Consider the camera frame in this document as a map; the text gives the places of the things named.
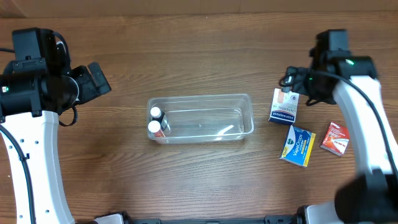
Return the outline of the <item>orange tube white cap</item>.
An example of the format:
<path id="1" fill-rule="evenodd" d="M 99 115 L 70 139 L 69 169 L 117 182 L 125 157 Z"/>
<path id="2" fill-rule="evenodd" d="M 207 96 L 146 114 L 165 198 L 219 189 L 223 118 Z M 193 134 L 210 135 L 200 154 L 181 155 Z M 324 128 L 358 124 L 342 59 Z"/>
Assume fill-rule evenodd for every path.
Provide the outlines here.
<path id="1" fill-rule="evenodd" d="M 149 134 L 151 137 L 153 137 L 153 138 L 164 138 L 165 137 L 165 134 L 162 130 L 161 124 L 158 121 L 153 120 L 153 121 L 149 122 L 149 124 L 147 125 L 147 128 L 148 128 L 148 131 L 149 131 Z"/>

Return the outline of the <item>white blue Hansaplast box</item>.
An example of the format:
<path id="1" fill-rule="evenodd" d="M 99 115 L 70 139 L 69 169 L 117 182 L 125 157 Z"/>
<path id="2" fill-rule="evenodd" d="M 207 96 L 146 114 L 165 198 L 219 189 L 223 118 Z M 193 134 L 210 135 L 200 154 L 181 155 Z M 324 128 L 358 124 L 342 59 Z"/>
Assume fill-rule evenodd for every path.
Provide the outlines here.
<path id="1" fill-rule="evenodd" d="M 276 88 L 272 97 L 269 121 L 284 125 L 293 125 L 297 117 L 299 94 L 283 92 Z"/>

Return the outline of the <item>blue yellow VapoDrops box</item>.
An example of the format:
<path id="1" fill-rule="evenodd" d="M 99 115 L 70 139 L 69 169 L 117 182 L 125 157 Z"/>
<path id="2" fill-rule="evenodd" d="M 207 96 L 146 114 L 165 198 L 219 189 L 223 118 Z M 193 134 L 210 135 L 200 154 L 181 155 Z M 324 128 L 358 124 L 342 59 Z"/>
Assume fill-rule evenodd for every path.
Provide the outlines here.
<path id="1" fill-rule="evenodd" d="M 290 125 L 279 159 L 307 167 L 316 134 Z"/>

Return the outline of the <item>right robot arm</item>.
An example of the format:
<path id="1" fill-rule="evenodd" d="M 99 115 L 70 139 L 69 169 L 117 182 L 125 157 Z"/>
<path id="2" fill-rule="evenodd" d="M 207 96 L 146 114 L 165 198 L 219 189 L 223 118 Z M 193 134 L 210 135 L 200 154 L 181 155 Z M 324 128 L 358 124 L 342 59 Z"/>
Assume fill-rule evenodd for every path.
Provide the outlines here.
<path id="1" fill-rule="evenodd" d="M 397 221 L 397 142 L 369 56 L 354 56 L 344 29 L 321 32 L 308 68 L 288 67 L 283 92 L 308 96 L 307 106 L 338 105 L 356 157 L 357 176 L 331 202 L 303 206 L 293 223 L 389 223 Z"/>

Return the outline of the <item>dark bottle white cap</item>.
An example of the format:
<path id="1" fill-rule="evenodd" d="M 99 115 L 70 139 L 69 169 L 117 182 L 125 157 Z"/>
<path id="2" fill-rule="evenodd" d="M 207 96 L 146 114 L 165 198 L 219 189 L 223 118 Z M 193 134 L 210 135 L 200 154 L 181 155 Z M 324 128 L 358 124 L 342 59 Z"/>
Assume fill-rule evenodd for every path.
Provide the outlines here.
<path id="1" fill-rule="evenodd" d="M 150 115 L 153 121 L 158 121 L 160 123 L 163 131 L 170 131 L 169 120 L 164 111 L 155 106 L 150 109 Z"/>

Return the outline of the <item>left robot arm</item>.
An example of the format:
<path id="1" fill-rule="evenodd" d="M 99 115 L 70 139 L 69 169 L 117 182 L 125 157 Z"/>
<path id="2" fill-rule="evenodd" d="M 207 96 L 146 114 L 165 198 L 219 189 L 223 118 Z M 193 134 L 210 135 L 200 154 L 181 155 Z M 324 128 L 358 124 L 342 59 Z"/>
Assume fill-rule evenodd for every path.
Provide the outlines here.
<path id="1" fill-rule="evenodd" d="M 72 68 L 65 39 L 50 29 L 12 33 L 14 60 L 1 75 L 1 135 L 18 223 L 73 223 L 58 158 L 59 120 L 107 94 L 98 63 Z"/>

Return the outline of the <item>red medicine box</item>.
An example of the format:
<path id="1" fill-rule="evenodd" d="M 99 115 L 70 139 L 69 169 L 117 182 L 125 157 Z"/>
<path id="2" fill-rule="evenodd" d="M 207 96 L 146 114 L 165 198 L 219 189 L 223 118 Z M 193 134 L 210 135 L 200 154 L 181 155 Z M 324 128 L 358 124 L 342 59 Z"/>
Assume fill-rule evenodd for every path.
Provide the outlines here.
<path id="1" fill-rule="evenodd" d="M 348 143 L 348 128 L 331 122 L 326 129 L 324 138 L 320 141 L 320 147 L 336 154 L 337 156 L 342 156 L 348 147 Z"/>

